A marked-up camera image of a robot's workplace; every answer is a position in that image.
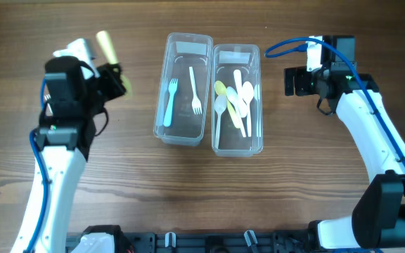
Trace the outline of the yellow plastic fork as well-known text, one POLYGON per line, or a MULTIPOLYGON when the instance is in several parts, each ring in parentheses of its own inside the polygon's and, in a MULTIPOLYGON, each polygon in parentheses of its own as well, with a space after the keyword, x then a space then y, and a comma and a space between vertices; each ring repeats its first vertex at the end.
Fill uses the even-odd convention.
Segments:
MULTIPOLYGON (((117 58, 117 54, 115 52, 115 48, 113 46, 112 39, 109 33, 105 30, 102 30, 96 34, 96 39, 107 62, 110 63, 111 65, 119 64, 120 62, 117 58)), ((122 82, 122 85, 126 89, 126 97, 127 99, 130 99, 133 96, 131 82, 127 77, 124 76, 124 74, 121 71, 121 68, 119 68, 118 72, 120 74, 120 80, 122 82)))

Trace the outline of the white plastic spoon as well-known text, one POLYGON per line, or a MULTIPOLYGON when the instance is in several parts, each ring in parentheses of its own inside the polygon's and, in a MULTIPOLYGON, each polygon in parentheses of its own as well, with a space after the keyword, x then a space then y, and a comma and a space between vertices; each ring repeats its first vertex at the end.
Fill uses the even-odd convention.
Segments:
POLYGON ((215 130, 215 147, 219 147, 219 139, 221 133, 221 116, 226 110, 227 107, 227 99, 224 94, 218 95, 215 102, 214 102, 214 110, 217 114, 217 125, 215 130))
POLYGON ((234 70, 233 71, 233 78, 234 82, 236 85, 236 91, 238 94, 238 104, 240 108, 240 116, 242 118, 247 116, 247 105, 245 104, 245 101, 243 100, 243 84, 242 84, 242 77, 241 77, 241 71, 240 70, 234 70))

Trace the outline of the light blue plastic fork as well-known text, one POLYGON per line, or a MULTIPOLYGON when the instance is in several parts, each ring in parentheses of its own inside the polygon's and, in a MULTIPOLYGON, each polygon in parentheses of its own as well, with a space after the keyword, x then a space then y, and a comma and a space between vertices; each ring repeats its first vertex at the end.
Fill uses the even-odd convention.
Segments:
POLYGON ((174 103, 174 95, 177 91, 178 87, 178 79, 174 78, 171 80, 168 86, 168 92, 169 92, 169 100, 167 104, 167 108, 165 111, 165 116, 163 120, 163 125, 165 127, 170 127, 172 123, 172 113, 173 113, 173 103, 174 103))

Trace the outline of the yellow plastic spoon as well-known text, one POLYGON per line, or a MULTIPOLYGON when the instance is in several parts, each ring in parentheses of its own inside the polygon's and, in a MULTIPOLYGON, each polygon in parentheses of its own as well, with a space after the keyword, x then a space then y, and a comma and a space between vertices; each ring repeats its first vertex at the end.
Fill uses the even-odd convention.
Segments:
MULTIPOLYGON (((219 80, 216 81, 216 82, 214 83, 214 88, 215 88, 215 93, 216 93, 218 96, 220 96, 220 95, 225 95, 225 96, 227 96, 227 93, 226 93, 226 86, 224 85, 223 82, 221 82, 221 81, 219 81, 219 80)), ((229 101, 228 99, 227 99, 227 102, 226 102, 226 106, 227 106, 227 109, 228 109, 228 112, 229 112, 229 115, 230 115, 230 117, 231 117, 231 121, 233 122, 234 127, 237 128, 237 129, 239 129, 239 128, 240 128, 240 124, 239 124, 239 122, 238 122, 238 118, 237 118, 237 115, 236 115, 236 111, 234 110, 232 104, 230 103, 230 101, 229 101)))

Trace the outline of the white plastic fork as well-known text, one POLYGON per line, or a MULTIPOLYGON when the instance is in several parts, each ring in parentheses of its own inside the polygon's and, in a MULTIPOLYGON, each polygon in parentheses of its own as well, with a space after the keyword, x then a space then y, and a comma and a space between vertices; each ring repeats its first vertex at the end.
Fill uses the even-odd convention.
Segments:
POLYGON ((200 102, 200 99, 197 95, 197 91, 196 91, 196 85, 195 85, 195 75, 194 75, 194 71, 193 68, 190 66, 188 68, 189 70, 189 76, 190 76, 190 81, 191 81, 191 88, 192 88, 192 92, 193 92, 193 99, 192 99, 192 108, 193 108, 193 113, 195 115, 201 115, 202 114, 202 105, 200 102))

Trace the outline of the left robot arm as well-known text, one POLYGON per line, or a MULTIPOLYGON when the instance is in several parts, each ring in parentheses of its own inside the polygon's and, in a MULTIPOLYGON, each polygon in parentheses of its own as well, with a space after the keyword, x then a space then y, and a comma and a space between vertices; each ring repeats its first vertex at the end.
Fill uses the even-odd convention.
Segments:
POLYGON ((91 71, 74 56, 50 59, 44 66, 39 124, 29 134, 35 157, 34 179, 22 225, 12 252, 64 252, 77 184, 100 135, 94 117, 106 114, 105 103, 126 94, 122 69, 106 63, 91 71))

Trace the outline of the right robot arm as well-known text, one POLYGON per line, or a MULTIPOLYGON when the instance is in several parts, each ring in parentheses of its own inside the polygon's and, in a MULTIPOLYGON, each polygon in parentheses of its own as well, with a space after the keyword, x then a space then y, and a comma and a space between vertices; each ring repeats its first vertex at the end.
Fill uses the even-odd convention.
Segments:
POLYGON ((287 96, 316 95, 349 130, 364 161, 369 185, 349 216, 312 221, 308 252, 351 252, 405 247, 405 143, 388 116, 380 89, 356 69, 353 36, 298 37, 303 67, 284 72, 287 96))

